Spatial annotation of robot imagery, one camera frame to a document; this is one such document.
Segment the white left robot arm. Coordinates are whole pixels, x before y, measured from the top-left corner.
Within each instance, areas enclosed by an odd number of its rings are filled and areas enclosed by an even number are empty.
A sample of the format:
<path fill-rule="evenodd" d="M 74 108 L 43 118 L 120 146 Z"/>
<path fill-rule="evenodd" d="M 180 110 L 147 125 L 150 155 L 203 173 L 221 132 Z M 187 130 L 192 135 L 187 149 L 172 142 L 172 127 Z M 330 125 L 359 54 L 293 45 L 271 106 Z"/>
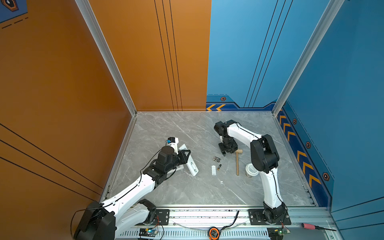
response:
<path fill-rule="evenodd" d="M 117 195 L 92 202 L 82 209 L 83 216 L 75 231 L 74 240 L 113 240 L 123 231 L 140 223 L 154 220 L 156 206 L 143 197 L 171 177 L 169 171 L 187 164 L 190 150 L 164 146 L 140 170 L 140 177 Z"/>

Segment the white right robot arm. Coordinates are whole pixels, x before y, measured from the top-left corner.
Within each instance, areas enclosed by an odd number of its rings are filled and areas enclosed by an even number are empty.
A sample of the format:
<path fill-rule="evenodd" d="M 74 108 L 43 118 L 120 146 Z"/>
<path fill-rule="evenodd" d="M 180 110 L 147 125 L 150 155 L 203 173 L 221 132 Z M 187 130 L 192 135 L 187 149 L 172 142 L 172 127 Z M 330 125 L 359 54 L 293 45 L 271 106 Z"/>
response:
<path fill-rule="evenodd" d="M 217 122 L 214 130 L 220 136 L 219 149 L 223 155 L 236 153 L 239 150 L 237 141 L 250 148 L 251 163 L 259 172 L 264 189 L 264 221 L 270 225 L 283 223 L 287 219 L 288 208 L 280 193 L 280 156 L 273 138 L 268 134 L 256 134 L 234 120 Z"/>

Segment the white remote control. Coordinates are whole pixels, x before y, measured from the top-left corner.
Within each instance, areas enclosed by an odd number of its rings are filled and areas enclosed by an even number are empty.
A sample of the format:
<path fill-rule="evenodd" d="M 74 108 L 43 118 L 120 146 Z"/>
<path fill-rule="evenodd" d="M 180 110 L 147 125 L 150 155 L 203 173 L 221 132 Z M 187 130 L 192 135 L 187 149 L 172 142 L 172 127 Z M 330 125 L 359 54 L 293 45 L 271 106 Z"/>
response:
<path fill-rule="evenodd" d="M 188 150 L 187 146 L 185 144 L 181 145 L 179 147 L 179 151 L 181 150 Z M 195 177 L 198 172 L 199 172 L 199 169 L 197 168 L 196 164 L 195 164 L 195 161 L 193 160 L 192 158 L 192 155 L 189 155 L 188 157 L 188 161 L 186 163 L 186 166 L 188 167 L 188 169 L 190 170 L 190 173 L 193 177 Z"/>

